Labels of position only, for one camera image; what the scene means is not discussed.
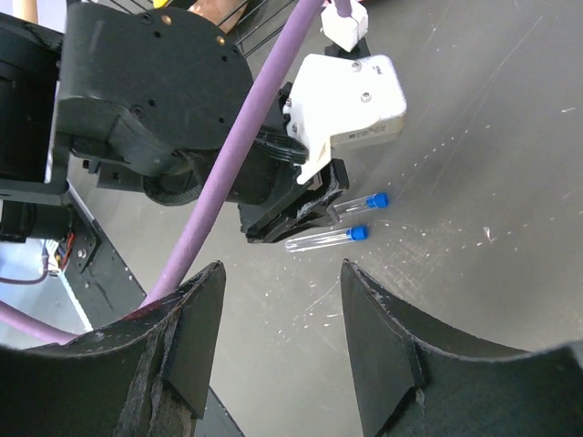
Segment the clear plastic tube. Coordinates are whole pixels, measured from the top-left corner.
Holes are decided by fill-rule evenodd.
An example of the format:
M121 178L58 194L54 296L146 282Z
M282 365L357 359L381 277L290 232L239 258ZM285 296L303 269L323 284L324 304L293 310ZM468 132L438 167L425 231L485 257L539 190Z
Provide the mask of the clear plastic tube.
M368 227L357 226L355 228L338 229L323 234L288 239L285 242L285 250L288 252L303 252L305 250L327 248L338 244L352 243L368 239Z
M334 205L334 209L338 213L338 218L342 220L371 209L387 208L389 203L389 197L386 193L376 193L371 196L339 203L338 205Z

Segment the gray table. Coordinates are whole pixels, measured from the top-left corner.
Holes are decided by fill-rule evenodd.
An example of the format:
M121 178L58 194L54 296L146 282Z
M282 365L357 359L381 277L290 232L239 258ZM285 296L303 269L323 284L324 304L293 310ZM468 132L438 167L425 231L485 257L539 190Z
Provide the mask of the gray table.
M399 140L339 152L349 196L386 190L394 200L358 220L371 225L370 240L300 255L247 245L226 205L191 270L226 264L211 384L251 437L361 434L338 285L343 258L488 340L533 350L583 336L583 4L367 7L369 45L393 59L409 104ZM304 54L327 44L319 28ZM255 71L267 50L251 58ZM80 175L79 191L148 289L190 207L96 190Z

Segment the white speck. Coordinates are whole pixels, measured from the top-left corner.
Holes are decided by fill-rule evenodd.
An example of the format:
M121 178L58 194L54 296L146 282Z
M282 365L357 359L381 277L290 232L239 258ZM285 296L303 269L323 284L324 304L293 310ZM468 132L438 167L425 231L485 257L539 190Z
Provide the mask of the white speck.
M486 235L486 238L488 239L488 241L490 241L490 243L494 242L490 237L490 227L484 226L484 235Z

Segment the black wire rack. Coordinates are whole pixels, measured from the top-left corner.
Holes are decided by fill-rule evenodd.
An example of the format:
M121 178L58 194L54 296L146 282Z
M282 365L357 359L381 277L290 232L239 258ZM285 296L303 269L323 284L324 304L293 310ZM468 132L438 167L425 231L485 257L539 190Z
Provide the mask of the black wire rack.
M152 0L89 1L113 7L128 14L140 14L154 7ZM242 0L222 18L219 25L225 23L242 8L246 8L238 24L229 33L229 39L237 45L243 56L248 58L281 32L296 2L297 0Z

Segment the screw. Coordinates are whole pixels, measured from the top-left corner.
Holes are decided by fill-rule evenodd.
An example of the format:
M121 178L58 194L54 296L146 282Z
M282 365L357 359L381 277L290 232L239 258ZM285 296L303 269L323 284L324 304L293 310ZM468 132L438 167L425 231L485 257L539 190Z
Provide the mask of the screw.
M137 118L142 118L144 116L144 108L141 107L140 105L134 105L133 107L131 107L131 109L129 110L129 112Z
M142 23L144 23L145 25L151 25L152 24L152 17L150 14L144 14L142 16Z

